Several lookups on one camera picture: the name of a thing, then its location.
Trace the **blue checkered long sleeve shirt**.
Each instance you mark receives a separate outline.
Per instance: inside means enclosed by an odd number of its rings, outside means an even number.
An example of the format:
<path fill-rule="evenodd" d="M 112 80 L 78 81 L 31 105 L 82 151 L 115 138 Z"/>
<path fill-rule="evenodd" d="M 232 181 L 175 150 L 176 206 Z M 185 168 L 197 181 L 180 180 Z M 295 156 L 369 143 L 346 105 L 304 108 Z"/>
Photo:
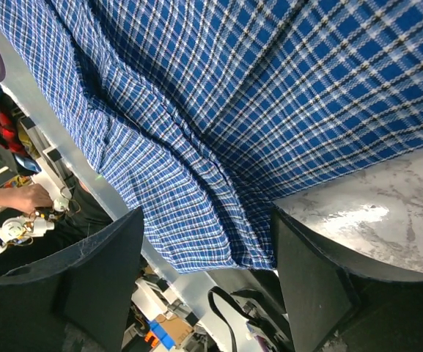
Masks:
<path fill-rule="evenodd" d="M 0 30 L 182 274 L 274 269 L 272 201 L 423 147 L 423 1 L 0 1 Z"/>

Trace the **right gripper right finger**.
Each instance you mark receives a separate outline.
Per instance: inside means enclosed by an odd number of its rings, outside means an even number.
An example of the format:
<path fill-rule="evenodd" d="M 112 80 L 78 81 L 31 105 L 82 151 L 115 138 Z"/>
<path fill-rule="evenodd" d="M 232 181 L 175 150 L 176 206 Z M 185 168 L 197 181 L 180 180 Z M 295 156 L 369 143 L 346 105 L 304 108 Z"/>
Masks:
<path fill-rule="evenodd" d="M 271 214 L 277 271 L 297 351 L 423 351 L 423 273 L 383 263 Z"/>

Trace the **white robot part on bench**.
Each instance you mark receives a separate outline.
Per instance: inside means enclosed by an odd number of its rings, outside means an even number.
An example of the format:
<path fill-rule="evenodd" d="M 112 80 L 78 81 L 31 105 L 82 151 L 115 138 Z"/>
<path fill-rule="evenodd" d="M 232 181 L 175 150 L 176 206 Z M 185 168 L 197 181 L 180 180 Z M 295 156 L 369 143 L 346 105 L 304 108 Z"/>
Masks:
<path fill-rule="evenodd" d="M 70 199 L 54 200 L 52 208 L 37 208 L 28 216 L 9 218 L 0 226 L 0 254 L 11 246 L 28 246 L 55 227 L 55 222 L 70 210 Z"/>

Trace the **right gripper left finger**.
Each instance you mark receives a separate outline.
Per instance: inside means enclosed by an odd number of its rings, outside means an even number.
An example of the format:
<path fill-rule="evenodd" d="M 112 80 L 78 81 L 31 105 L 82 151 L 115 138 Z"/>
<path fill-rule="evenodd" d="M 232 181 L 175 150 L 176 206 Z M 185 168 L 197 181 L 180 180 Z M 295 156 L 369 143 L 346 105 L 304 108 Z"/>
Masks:
<path fill-rule="evenodd" d="M 0 276 L 0 351 L 120 351 L 143 233 L 137 208 Z"/>

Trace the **background person's hand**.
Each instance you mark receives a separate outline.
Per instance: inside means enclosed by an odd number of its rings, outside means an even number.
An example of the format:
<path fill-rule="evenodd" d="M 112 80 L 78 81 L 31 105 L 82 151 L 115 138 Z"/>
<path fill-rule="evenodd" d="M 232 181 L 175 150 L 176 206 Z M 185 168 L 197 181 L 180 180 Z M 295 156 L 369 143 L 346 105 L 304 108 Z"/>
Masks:
<path fill-rule="evenodd" d="M 9 206 L 23 213 L 31 213 L 37 208 L 53 206 L 50 194 L 40 184 L 13 188 L 11 192 Z"/>

